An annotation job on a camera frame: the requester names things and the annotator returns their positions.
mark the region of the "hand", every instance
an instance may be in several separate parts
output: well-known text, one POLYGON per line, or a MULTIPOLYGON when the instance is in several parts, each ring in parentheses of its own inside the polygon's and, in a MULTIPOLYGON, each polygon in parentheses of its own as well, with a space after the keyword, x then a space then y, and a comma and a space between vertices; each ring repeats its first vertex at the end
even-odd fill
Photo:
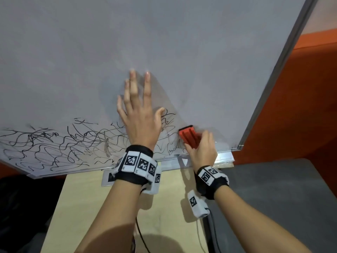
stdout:
POLYGON ((135 70, 130 70, 130 79, 125 80, 124 105, 118 96, 117 112, 122 119, 132 145, 142 145, 154 150, 161 132, 161 114, 165 108, 159 108, 153 116, 151 104, 150 73, 145 73, 143 105, 138 97, 135 70))
POLYGON ((216 157, 218 156, 215 149, 215 142, 213 138, 213 133, 204 131, 201 135, 201 140, 197 149, 192 149, 188 144, 184 144, 185 148, 191 157, 194 172, 197 171, 202 166, 213 166, 216 157))

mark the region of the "wooden table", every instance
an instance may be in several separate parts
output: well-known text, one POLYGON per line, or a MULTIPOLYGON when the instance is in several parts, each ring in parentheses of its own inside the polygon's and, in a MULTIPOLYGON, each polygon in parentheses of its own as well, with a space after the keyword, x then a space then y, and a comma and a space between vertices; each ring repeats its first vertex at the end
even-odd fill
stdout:
MULTIPOLYGON (((103 171, 69 174, 41 253, 74 252, 111 187, 101 187, 103 171)), ((151 252, 208 252, 203 226, 194 217, 187 193, 195 188, 192 169, 164 171, 159 193, 142 194, 138 223, 151 252)), ((146 253, 135 229, 137 252, 146 253)))

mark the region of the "person's right hand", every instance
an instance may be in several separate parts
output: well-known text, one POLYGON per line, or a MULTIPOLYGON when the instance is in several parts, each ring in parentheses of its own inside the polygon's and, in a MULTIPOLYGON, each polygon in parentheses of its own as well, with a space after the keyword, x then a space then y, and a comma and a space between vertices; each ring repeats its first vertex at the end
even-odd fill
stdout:
POLYGON ((197 149, 193 149, 190 145, 184 144, 185 148, 191 157, 194 172, 202 166, 213 166, 216 157, 218 156, 215 149, 213 133, 204 131, 201 135, 201 141, 197 149))

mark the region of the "black cable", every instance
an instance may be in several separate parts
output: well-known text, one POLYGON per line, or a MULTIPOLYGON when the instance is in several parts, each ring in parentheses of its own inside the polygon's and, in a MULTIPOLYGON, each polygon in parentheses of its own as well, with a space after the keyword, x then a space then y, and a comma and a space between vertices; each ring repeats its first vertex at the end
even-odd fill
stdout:
POLYGON ((215 237, 215 242, 216 242, 216 245, 218 247, 218 251, 221 253, 221 250, 220 250, 220 247, 219 247, 219 243, 218 243, 218 237, 216 235, 216 230, 215 230, 215 222, 214 222, 214 217, 213 217, 213 214, 211 212, 211 210, 209 208, 205 208, 207 210, 209 210, 210 214, 211 214, 211 218, 212 218, 212 223, 213 223, 213 230, 214 230, 214 237, 215 237))
POLYGON ((138 226, 137 217, 136 217, 136 225, 137 225, 137 229, 138 229, 139 235, 141 236, 141 240, 143 241, 146 250, 148 251, 148 253, 151 253, 151 252, 149 251, 148 247, 147 247, 146 244, 145 244, 145 241, 144 241, 144 239, 143 239, 143 236, 141 235, 141 231, 140 231, 139 226, 138 226))

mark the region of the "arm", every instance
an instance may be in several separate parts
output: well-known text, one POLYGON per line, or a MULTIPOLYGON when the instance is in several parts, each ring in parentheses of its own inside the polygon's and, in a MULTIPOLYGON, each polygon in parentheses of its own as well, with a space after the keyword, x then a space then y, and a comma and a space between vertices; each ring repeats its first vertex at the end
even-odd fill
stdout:
MULTIPOLYGON (((161 114, 165 109, 160 108, 153 115, 149 72, 145 74, 141 105, 136 72, 130 71, 130 79, 125 81, 124 105, 126 111, 123 109, 121 97, 118 96, 117 112, 125 125, 130 143, 145 146, 153 152, 161 131, 161 114)), ((76 253, 130 251, 141 184, 120 180, 117 176, 116 178, 76 253)))
POLYGON ((214 199, 246 252, 310 252, 297 238, 242 200, 228 186, 214 199))
MULTIPOLYGON (((214 165, 217 153, 212 133, 203 132, 197 149, 187 144, 185 147, 195 173, 200 167, 214 165)), ((246 252, 310 252, 297 238, 248 205, 228 186, 218 187, 214 199, 246 252)))

